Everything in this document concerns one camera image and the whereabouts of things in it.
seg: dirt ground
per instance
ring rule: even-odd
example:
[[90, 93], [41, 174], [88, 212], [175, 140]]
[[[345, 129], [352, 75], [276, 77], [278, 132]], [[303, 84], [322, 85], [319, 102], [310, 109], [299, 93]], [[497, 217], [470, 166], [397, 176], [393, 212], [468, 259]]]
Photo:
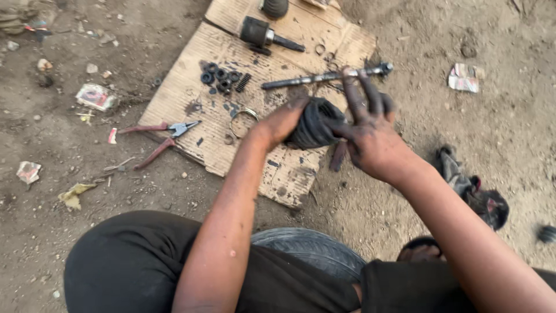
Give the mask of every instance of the dirt ground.
[[[8, 0], [0, 9], [27, 2]], [[556, 246], [535, 240], [539, 225], [556, 223], [556, 68], [551, 65], [556, 62], [556, 2], [515, 2], [519, 11], [509, 0], [344, 0], [342, 7], [352, 21], [378, 36], [378, 57], [395, 64], [378, 87], [398, 105], [404, 140], [424, 158], [443, 143], [457, 146], [469, 174], [497, 188], [510, 205], [499, 235], [528, 264], [556, 270]], [[8, 40], [20, 45], [17, 51], [0, 52], [3, 312], [64, 312], [64, 260], [81, 234], [110, 216], [153, 209], [203, 219], [222, 179], [173, 151], [143, 171], [128, 166], [115, 172], [110, 186], [102, 182], [80, 196], [80, 211], [69, 212], [57, 195], [136, 157], [132, 165], [157, 147], [138, 134], [119, 137], [116, 145], [108, 144], [107, 136], [112, 127], [139, 119], [156, 92], [153, 80], [168, 72], [209, 4], [40, 0], [41, 17], [52, 21], [49, 28], [58, 34], [38, 43], [30, 32], [0, 32], [0, 49]], [[79, 23], [85, 32], [79, 32]], [[86, 33], [99, 30], [115, 35], [119, 46], [100, 45]], [[475, 57], [462, 55], [464, 43], [476, 47]], [[53, 65], [49, 88], [37, 85], [41, 58]], [[456, 62], [485, 69], [480, 93], [446, 86]], [[99, 73], [87, 74], [88, 63]], [[106, 70], [113, 74], [103, 79]], [[75, 113], [88, 110], [74, 99], [85, 82], [113, 84], [122, 105], [113, 114], [93, 112], [87, 125]], [[21, 161], [42, 165], [40, 179], [29, 189], [15, 175]], [[393, 260], [405, 242], [428, 233], [406, 200], [349, 162], [339, 173], [321, 169], [312, 192], [316, 201], [295, 216], [261, 198], [255, 231], [313, 228], [367, 260]], [[59, 298], [53, 296], [56, 291]]]

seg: hand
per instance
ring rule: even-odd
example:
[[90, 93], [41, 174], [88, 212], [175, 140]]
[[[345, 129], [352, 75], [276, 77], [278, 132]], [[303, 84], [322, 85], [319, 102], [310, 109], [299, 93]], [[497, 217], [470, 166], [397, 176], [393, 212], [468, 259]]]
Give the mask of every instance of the hand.
[[355, 125], [329, 124], [337, 136], [348, 140], [347, 148], [353, 164], [368, 175], [395, 185], [402, 179], [408, 162], [418, 158], [394, 131], [394, 105], [392, 99], [379, 93], [367, 74], [359, 72], [359, 81], [368, 108], [354, 85], [355, 79], [347, 76], [348, 67], [342, 70], [342, 80], [349, 109]]
[[263, 136], [269, 144], [268, 151], [274, 149], [294, 131], [309, 100], [310, 98], [307, 95], [290, 99], [286, 104], [260, 121], [251, 129], [250, 133]]

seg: cardboard sheet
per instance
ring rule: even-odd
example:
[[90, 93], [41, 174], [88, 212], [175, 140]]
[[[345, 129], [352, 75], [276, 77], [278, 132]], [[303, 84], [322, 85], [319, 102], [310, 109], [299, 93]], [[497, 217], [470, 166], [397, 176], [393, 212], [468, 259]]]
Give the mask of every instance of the cardboard sheet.
[[[338, 9], [322, 10], [302, 0], [291, 0], [287, 15], [271, 22], [271, 27], [278, 35], [303, 43], [307, 51], [273, 45], [272, 56], [256, 54], [234, 35], [239, 34], [245, 16], [266, 20], [258, 5], [258, 0], [213, 0], [206, 18], [225, 31], [201, 23], [139, 121], [140, 125], [158, 125], [163, 121], [172, 124], [202, 120], [202, 124], [176, 140], [177, 149], [219, 176], [228, 172], [240, 143], [237, 139], [231, 145], [225, 143], [226, 136], [231, 135], [233, 114], [249, 107], [264, 118], [287, 100], [287, 89], [265, 92], [260, 89], [263, 82], [326, 71], [326, 62], [314, 52], [318, 43], [336, 53], [339, 66], [354, 67], [361, 67], [376, 45], [374, 36], [347, 22]], [[250, 73], [252, 79], [243, 93], [211, 95], [210, 87], [200, 81], [205, 62]], [[323, 96], [345, 111], [345, 98], [332, 85], [307, 87], [311, 94]], [[163, 132], [153, 135], [168, 136]], [[280, 145], [267, 156], [259, 193], [290, 208], [301, 206], [323, 165], [320, 163], [325, 153], [326, 148], [301, 151]]]

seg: circlip pliers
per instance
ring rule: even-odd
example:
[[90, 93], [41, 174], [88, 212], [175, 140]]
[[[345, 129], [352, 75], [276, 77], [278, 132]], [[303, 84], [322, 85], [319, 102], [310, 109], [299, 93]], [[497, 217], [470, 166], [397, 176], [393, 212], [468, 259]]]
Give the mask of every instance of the circlip pliers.
[[170, 137], [166, 138], [164, 142], [156, 148], [155, 151], [141, 164], [137, 164], [133, 167], [134, 170], [142, 169], [145, 166], [149, 165], [156, 157], [161, 154], [166, 148], [169, 146], [175, 146], [176, 142], [174, 138], [178, 138], [179, 136], [183, 135], [186, 131], [188, 131], [193, 126], [200, 124], [202, 121], [193, 121], [189, 123], [175, 123], [168, 126], [168, 123], [162, 122], [160, 125], [156, 126], [134, 126], [128, 127], [118, 131], [119, 134], [130, 133], [132, 131], [144, 131], [144, 130], [173, 130], [174, 133], [170, 135]]

